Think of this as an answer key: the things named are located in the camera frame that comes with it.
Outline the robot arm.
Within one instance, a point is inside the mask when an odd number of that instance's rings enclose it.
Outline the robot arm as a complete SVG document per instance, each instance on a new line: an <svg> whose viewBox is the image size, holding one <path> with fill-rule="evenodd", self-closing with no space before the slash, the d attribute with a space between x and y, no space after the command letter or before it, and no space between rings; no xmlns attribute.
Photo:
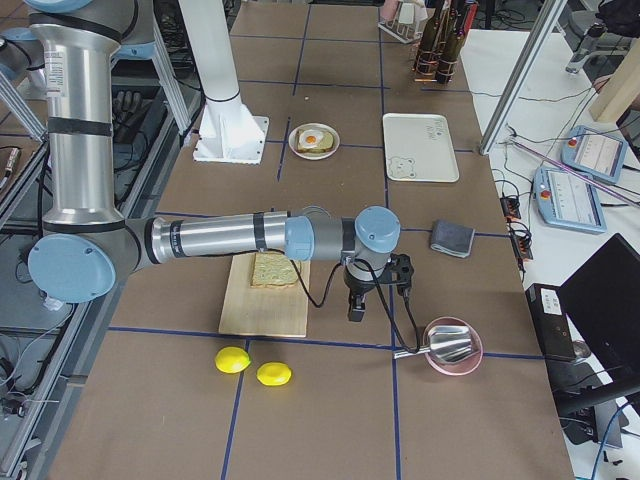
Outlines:
<svg viewBox="0 0 640 480"><path fill-rule="evenodd" d="M146 32L143 1L33 1L30 28L44 48L51 209L31 248L32 281L51 297L84 303L151 264L190 257L273 251L291 260L334 260L345 268L348 317L391 280L398 217L381 206L354 218L318 207L210 219L128 219L114 200L111 62L131 34Z"/></svg>

